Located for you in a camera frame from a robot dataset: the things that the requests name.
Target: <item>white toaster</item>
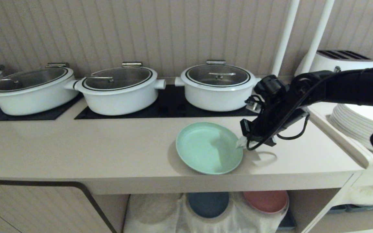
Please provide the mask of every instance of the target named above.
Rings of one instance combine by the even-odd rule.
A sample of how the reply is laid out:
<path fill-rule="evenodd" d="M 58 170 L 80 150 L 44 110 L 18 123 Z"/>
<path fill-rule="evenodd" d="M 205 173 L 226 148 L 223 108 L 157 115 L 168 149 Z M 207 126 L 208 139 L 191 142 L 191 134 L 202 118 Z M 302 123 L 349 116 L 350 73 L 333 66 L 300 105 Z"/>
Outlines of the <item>white toaster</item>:
<path fill-rule="evenodd" d="M 295 76 L 300 74 L 305 58 L 306 56 L 298 66 Z M 309 72 L 334 71 L 336 66 L 339 66 L 341 71 L 372 68 L 373 59 L 349 50 L 317 50 Z"/>

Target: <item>mint green plate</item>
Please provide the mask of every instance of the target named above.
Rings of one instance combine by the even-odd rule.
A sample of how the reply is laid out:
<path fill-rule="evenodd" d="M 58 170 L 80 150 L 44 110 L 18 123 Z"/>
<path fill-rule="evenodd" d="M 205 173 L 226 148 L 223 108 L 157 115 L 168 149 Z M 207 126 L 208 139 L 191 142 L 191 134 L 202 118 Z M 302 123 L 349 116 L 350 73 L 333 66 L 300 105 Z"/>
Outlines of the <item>mint green plate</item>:
<path fill-rule="evenodd" d="M 176 137 L 178 155 L 190 168 L 204 174 L 225 174 L 243 159 L 243 149 L 235 148 L 237 136 L 229 129 L 208 122 L 183 128 Z"/>

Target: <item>pot lid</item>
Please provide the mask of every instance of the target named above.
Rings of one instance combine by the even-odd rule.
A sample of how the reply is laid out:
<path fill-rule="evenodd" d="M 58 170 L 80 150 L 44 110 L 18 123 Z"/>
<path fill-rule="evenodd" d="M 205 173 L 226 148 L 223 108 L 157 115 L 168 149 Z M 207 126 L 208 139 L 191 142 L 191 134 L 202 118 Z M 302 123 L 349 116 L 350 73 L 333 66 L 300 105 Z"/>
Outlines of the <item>pot lid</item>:
<path fill-rule="evenodd" d="M 0 81 L 0 92 L 18 91 L 41 86 L 62 78 L 67 73 L 67 68 L 63 67 L 45 68 L 38 71 L 18 72 L 7 76 Z"/>
<path fill-rule="evenodd" d="M 139 85 L 152 77 L 144 67 L 119 67 L 96 72 L 87 76 L 83 86 L 91 90 L 112 91 Z"/>
<path fill-rule="evenodd" d="M 198 65 L 186 72 L 186 77 L 198 84 L 212 87 L 233 87 L 250 80 L 250 74 L 231 65 Z"/>

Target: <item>beige paneled wall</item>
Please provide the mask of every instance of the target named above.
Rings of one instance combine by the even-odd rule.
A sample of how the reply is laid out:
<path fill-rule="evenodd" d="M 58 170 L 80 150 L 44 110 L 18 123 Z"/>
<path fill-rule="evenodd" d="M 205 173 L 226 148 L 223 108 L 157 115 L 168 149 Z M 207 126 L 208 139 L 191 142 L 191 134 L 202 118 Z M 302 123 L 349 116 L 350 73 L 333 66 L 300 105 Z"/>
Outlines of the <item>beige paneled wall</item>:
<path fill-rule="evenodd" d="M 81 75 L 143 61 L 177 76 L 208 58 L 271 71 L 290 1 L 0 0 L 0 63 L 17 71 L 67 61 Z M 281 75 L 309 48 L 324 0 L 302 0 Z M 336 0 L 320 44 L 373 58 L 373 0 Z"/>

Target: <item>black induction cooktop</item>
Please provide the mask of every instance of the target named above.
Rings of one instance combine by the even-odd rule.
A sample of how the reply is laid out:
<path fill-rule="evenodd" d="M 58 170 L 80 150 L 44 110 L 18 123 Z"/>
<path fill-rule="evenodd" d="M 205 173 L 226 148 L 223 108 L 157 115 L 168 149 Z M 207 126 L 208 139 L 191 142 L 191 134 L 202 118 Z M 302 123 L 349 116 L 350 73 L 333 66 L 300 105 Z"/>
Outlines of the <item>black induction cooktop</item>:
<path fill-rule="evenodd" d="M 184 87 L 167 85 L 165 90 L 158 90 L 158 99 L 151 106 L 138 112 L 119 115 L 100 115 L 89 107 L 80 112 L 75 119 L 110 119 L 110 118 L 165 118 L 165 117 L 239 117 L 256 116 L 257 114 L 245 107 L 230 112 L 212 112 L 197 108 L 185 99 Z"/>
<path fill-rule="evenodd" d="M 65 112 L 67 109 L 69 109 L 73 104 L 75 104 L 79 99 L 83 97 L 83 94 L 79 93 L 74 99 L 71 101 L 58 106 L 56 108 L 31 114 L 31 115 L 25 115 L 25 116 L 10 116 L 5 114 L 0 109 L 0 121 L 41 121 L 41 120 L 55 120 L 58 118 L 63 112 Z"/>

